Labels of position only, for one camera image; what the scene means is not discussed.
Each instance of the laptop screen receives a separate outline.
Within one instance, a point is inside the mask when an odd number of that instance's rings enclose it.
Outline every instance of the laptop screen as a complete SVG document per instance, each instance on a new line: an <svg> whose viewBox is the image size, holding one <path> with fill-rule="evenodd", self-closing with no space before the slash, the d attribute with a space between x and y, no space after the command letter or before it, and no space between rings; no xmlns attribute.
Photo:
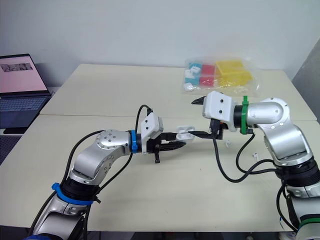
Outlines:
<svg viewBox="0 0 320 240"><path fill-rule="evenodd" d="M29 54L0 57L0 94L47 92Z"/></svg>

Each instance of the plastic bag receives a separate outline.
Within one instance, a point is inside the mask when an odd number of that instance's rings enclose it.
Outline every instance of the plastic bag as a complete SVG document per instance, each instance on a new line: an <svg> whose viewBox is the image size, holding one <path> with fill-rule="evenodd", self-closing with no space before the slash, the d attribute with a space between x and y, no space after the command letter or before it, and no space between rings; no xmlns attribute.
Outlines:
<svg viewBox="0 0 320 240"><path fill-rule="evenodd" d="M207 95L219 91L230 96L256 96L260 88L258 71L240 58L188 59L185 62L183 91Z"/></svg>

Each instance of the yellow block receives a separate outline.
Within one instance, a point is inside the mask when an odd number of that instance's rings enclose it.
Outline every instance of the yellow block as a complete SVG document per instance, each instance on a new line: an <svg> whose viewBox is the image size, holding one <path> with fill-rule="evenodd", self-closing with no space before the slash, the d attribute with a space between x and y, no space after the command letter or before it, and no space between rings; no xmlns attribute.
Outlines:
<svg viewBox="0 0 320 240"><path fill-rule="evenodd" d="M241 60L217 61L215 65L215 79L220 87L243 86L253 79Z"/></svg>

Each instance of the red block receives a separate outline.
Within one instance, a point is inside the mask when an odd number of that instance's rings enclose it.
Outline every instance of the red block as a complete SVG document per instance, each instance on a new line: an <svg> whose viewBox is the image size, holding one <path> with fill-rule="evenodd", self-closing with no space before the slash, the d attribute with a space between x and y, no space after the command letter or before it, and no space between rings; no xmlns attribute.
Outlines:
<svg viewBox="0 0 320 240"><path fill-rule="evenodd" d="M214 85L214 76L201 76L199 80L199 85L212 87Z"/></svg>
<svg viewBox="0 0 320 240"><path fill-rule="evenodd" d="M202 76L213 76L215 75L216 68L214 65L203 64L201 68Z"/></svg>

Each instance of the robotic arm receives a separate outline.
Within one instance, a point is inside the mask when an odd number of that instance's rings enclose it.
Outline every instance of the robotic arm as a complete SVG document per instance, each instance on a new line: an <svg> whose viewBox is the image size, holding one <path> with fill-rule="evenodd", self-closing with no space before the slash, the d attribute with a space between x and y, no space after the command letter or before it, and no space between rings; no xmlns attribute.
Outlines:
<svg viewBox="0 0 320 240"><path fill-rule="evenodd" d="M254 128L264 132L276 175L282 181L277 200L285 187L289 217L299 229L297 239L320 238L320 171L302 131L290 119L288 105L279 98L249 104L246 97L238 105L231 97L215 91L192 103L203 105L202 115L210 119L211 133L194 131L192 127L182 127L178 134L163 133L162 120L152 111L141 123L141 134L134 130L100 132L95 142L78 155L68 178L61 185L52 186L53 198L35 228L31 228L34 235L27 239L78 239L84 215L94 201L99 202L96 195L103 188L100 184L117 158L153 153L155 163L159 163L159 152L183 147L192 140L189 133L215 142L223 138L225 129L236 132L237 128L244 135L253 134Z"/></svg>
<svg viewBox="0 0 320 240"><path fill-rule="evenodd" d="M55 194L37 220L32 235L26 239L79 239L85 224L84 215L89 214L87 209L94 201L100 202L96 195L115 160L142 152L155 154L155 163L159 163L160 151L181 148L194 138L188 133L188 127L179 133L163 132L163 129L162 119L150 110L141 123L141 134L135 130L101 131L95 142L77 156L67 179L61 185L52 185Z"/></svg>
<svg viewBox="0 0 320 240"><path fill-rule="evenodd" d="M240 128L244 135L253 134L253 128L263 131L276 175L288 192L286 203L291 223L299 229L297 239L320 238L320 171L304 134L290 119L288 104L273 97L249 104L245 96L238 105L216 91L192 104L203 105L202 115L211 120L211 133L190 132L200 138L222 139L224 129Z"/></svg>

